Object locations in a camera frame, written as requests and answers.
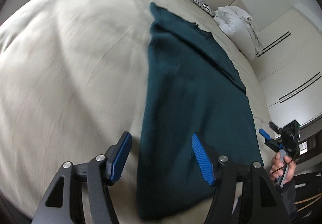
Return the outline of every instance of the yellow cable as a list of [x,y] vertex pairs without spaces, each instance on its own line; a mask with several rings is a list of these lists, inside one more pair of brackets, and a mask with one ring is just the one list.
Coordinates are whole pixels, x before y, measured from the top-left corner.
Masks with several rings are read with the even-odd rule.
[[315,196],[311,197],[311,198],[304,199],[304,200],[301,200],[301,201],[297,201],[297,202],[295,202],[294,204],[296,205],[296,204],[300,204],[300,203],[303,203],[303,202],[307,202],[307,201],[312,200],[312,199],[315,199],[315,198],[317,198],[317,197],[319,197],[319,196],[321,196],[321,195],[322,195],[322,192],[321,192],[320,194],[317,194],[317,195],[315,195]]
[[297,212],[299,212],[299,211],[311,206],[313,203],[317,202],[319,199],[321,199],[321,196],[318,197],[315,201],[312,201],[310,204],[307,204],[305,207],[302,207],[302,208],[298,209]]

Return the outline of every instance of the fitted sheet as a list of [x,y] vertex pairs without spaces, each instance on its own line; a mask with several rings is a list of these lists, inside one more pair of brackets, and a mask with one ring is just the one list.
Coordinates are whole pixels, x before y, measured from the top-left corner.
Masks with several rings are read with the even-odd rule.
[[[265,96],[247,59],[190,1],[31,0],[0,27],[0,191],[28,216],[64,161],[88,162],[129,131],[133,147],[110,194],[121,224],[147,223],[136,209],[136,170],[152,1],[213,34],[246,86],[256,129],[269,131]],[[268,167],[274,153],[257,136]],[[158,223],[202,223],[210,203]]]

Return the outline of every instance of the human hand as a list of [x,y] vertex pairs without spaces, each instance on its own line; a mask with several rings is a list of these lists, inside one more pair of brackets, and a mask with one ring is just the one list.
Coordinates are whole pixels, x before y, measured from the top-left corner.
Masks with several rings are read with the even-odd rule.
[[[280,160],[280,158],[281,158],[281,154],[279,152],[277,152],[275,157],[272,160],[273,166],[272,166],[272,169],[269,171],[270,174],[273,171],[279,169],[280,167],[283,167],[283,162]],[[287,182],[291,181],[291,179],[294,176],[296,164],[294,161],[292,161],[292,158],[289,156],[284,156],[284,161],[285,161],[285,163],[289,163],[289,171],[287,172],[286,179],[284,182],[284,183],[287,183]],[[270,179],[272,182],[275,182],[276,179],[282,175],[283,175],[283,169],[280,169],[277,172],[275,172],[274,174],[270,175]]]

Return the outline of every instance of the zebra print pillow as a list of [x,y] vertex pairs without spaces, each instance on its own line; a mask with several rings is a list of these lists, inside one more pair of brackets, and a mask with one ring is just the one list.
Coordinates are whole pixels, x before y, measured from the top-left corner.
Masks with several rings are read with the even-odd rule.
[[207,5],[203,0],[190,0],[196,4],[199,8],[207,12],[210,16],[216,17],[215,12]]

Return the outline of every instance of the teal fabric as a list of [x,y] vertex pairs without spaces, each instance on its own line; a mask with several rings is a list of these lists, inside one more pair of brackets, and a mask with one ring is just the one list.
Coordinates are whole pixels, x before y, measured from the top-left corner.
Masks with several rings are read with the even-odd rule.
[[150,4],[155,18],[137,170],[145,220],[188,209],[214,193],[191,147],[193,133],[235,162],[262,163],[246,88],[209,32]]

